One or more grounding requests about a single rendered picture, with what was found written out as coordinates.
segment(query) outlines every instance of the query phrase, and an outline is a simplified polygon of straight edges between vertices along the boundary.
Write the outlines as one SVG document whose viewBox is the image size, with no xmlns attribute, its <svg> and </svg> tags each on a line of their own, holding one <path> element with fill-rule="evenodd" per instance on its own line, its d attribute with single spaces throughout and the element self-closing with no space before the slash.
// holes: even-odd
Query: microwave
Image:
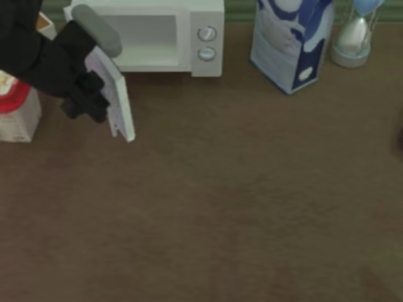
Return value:
<svg viewBox="0 0 403 302">
<path fill-rule="evenodd" d="M 121 72 L 190 72 L 220 77 L 224 48 L 224 0 L 72 0 L 86 4 L 119 33 Z"/>
</svg>

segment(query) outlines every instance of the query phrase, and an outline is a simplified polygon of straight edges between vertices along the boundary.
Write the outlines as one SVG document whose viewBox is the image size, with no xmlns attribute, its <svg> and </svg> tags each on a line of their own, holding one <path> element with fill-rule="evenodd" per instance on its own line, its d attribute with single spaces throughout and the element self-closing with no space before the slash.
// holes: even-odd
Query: green wall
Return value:
<svg viewBox="0 0 403 302">
<path fill-rule="evenodd" d="M 225 0 L 227 20 L 253 21 L 256 1 L 257 0 Z M 345 4 L 352 0 L 335 1 L 338 8 L 338 16 L 340 17 Z M 44 0 L 43 11 L 54 21 L 61 22 L 63 21 L 62 8 L 69 3 L 70 0 Z M 380 21 L 403 22 L 403 0 L 385 0 L 380 15 Z"/>
</svg>

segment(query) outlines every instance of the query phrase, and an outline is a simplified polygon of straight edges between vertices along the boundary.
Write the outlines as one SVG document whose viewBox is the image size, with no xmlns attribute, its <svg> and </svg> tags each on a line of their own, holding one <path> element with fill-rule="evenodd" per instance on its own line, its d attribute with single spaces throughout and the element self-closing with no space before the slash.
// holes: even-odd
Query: blue pattern on carton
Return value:
<svg viewBox="0 0 403 302">
<path fill-rule="evenodd" d="M 332 0 L 258 0 L 251 61 L 292 93 L 319 74 L 334 20 Z"/>
</svg>

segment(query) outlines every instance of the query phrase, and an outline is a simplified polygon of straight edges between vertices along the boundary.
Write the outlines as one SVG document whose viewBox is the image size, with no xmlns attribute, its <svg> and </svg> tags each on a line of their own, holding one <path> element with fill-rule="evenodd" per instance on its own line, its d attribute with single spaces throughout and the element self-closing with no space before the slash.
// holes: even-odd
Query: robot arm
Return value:
<svg viewBox="0 0 403 302">
<path fill-rule="evenodd" d="M 85 58 L 99 45 L 112 57 L 122 51 L 120 38 L 89 7 L 79 6 L 54 41 L 36 31 L 42 0 L 0 0 L 0 69 L 52 96 L 66 98 L 70 118 L 87 113 L 102 122 L 108 101 L 102 79 L 88 72 Z"/>
</svg>

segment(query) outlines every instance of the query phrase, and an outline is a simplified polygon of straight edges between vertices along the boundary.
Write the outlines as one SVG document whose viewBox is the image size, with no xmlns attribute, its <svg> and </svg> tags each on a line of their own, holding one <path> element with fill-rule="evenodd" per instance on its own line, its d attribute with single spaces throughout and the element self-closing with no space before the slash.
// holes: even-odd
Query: knob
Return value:
<svg viewBox="0 0 403 302">
<path fill-rule="evenodd" d="M 199 50 L 199 59 L 205 62 L 209 62 L 214 60 L 216 54 L 217 53 L 215 52 L 214 48 L 205 47 Z"/>
<path fill-rule="evenodd" d="M 204 42 L 213 41 L 217 37 L 217 31 L 214 27 L 208 26 L 198 32 L 199 39 Z"/>
</svg>

